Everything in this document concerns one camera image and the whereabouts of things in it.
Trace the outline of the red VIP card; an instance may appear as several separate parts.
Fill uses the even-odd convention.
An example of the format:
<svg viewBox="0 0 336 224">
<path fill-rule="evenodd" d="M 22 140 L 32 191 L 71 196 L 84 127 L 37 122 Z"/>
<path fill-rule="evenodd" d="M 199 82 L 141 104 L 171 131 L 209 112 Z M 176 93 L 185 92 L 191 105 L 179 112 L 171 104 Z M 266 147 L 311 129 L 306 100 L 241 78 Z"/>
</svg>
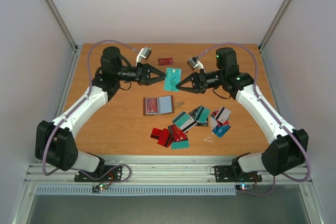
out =
<svg viewBox="0 0 336 224">
<path fill-rule="evenodd" d="M 158 99 L 157 98 L 146 98 L 145 109 L 146 109 L 146 114 L 158 113 Z"/>
</svg>

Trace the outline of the brown leather card holder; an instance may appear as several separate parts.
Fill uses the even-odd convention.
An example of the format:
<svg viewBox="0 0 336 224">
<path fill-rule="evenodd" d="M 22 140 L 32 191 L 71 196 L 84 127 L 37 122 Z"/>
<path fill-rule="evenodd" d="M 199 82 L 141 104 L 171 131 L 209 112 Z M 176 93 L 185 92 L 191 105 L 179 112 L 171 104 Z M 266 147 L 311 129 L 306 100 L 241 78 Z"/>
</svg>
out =
<svg viewBox="0 0 336 224">
<path fill-rule="evenodd" d="M 173 114 L 175 108 L 180 107 L 184 104 L 183 101 L 174 102 L 174 97 L 172 95 L 167 95 L 167 96 L 162 96 L 162 97 L 150 97 L 150 98 L 157 98 L 158 113 L 146 114 L 146 109 L 145 109 L 146 98 L 143 98 L 143 115 L 144 116 Z"/>
</svg>

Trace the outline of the teal card with stripe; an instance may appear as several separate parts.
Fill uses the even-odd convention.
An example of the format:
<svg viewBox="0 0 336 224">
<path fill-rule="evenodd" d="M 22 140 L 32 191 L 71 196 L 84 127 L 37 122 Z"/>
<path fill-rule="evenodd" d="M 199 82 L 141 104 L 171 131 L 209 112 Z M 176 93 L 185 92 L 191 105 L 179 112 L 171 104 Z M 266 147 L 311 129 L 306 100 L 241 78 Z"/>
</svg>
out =
<svg viewBox="0 0 336 224">
<path fill-rule="evenodd" d="M 204 106 L 200 106 L 196 116 L 195 116 L 195 120 L 198 123 L 205 123 L 206 120 L 208 119 L 208 116 L 210 115 L 211 111 L 210 109 L 204 107 Z"/>
</svg>

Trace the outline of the teal card bottom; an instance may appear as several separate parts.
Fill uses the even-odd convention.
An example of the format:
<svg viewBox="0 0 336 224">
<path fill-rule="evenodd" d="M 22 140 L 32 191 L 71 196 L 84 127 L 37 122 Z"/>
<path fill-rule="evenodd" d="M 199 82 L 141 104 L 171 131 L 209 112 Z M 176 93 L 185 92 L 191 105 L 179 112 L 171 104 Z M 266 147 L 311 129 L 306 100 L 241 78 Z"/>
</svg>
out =
<svg viewBox="0 0 336 224">
<path fill-rule="evenodd" d="M 183 111 L 177 117 L 175 117 L 172 122 L 177 127 L 181 127 L 189 119 L 190 119 L 190 115 L 188 113 L 186 113 L 186 112 Z"/>
</svg>

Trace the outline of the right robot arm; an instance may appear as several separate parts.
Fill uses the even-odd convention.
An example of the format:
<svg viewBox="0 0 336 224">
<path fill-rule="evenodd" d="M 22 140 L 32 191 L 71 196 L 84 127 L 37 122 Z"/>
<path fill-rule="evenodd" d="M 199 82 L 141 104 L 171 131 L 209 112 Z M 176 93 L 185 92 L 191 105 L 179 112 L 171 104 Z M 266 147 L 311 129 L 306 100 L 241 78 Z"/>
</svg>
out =
<svg viewBox="0 0 336 224">
<path fill-rule="evenodd" d="M 227 43 L 216 50 L 217 71 L 205 72 L 201 53 L 187 61 L 194 71 L 176 87 L 190 93 L 205 93 L 222 87 L 242 105 L 264 133 L 269 146 L 262 153 L 249 153 L 232 160 L 232 175 L 243 180 L 250 172 L 267 171 L 273 176 L 284 175 L 296 182 L 305 182 L 311 174 L 307 155 L 309 136 L 304 129 L 296 130 L 270 105 L 257 85 L 257 77 L 241 72 L 236 52 Z"/>
</svg>

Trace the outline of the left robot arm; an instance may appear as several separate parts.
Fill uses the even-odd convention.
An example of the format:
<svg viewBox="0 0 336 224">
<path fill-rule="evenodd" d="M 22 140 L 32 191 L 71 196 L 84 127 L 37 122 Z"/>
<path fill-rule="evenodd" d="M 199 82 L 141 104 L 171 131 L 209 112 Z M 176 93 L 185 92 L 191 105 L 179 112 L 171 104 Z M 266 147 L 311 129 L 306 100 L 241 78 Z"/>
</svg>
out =
<svg viewBox="0 0 336 224">
<path fill-rule="evenodd" d="M 120 90 L 122 81 L 149 86 L 165 79 L 164 72 L 141 62 L 148 60 L 150 54 L 150 48 L 142 48 L 132 66 L 118 47 L 105 48 L 100 58 L 101 66 L 89 78 L 85 93 L 60 116 L 38 124 L 35 157 L 42 162 L 44 175 L 52 174 L 46 170 L 46 164 L 56 170 L 77 170 L 93 181 L 100 181 L 108 174 L 104 160 L 79 151 L 75 138 L 84 124 Z"/>
</svg>

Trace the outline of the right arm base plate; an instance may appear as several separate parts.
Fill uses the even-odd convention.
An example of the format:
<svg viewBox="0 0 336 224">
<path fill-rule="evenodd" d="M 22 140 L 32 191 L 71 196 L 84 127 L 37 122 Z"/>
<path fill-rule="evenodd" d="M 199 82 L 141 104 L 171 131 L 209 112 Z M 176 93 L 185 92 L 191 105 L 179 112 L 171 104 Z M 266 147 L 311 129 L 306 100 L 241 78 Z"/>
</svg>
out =
<svg viewBox="0 0 336 224">
<path fill-rule="evenodd" d="M 257 172 L 242 174 L 239 178 L 236 178 L 231 167 L 229 165 L 216 165 L 211 168 L 211 174 L 215 176 L 217 183 L 254 183 L 262 182 L 262 176 Z"/>
</svg>

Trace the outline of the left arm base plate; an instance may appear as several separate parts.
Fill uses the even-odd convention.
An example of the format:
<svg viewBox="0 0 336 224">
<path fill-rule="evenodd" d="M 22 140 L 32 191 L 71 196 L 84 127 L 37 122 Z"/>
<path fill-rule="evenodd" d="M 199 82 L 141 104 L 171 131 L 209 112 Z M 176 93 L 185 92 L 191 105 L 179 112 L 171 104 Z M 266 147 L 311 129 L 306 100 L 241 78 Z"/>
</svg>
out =
<svg viewBox="0 0 336 224">
<path fill-rule="evenodd" d="M 121 180 L 122 167 L 117 165 L 106 165 L 98 168 L 95 172 L 79 171 L 75 175 L 75 182 L 109 182 L 113 179 L 114 182 Z"/>
</svg>

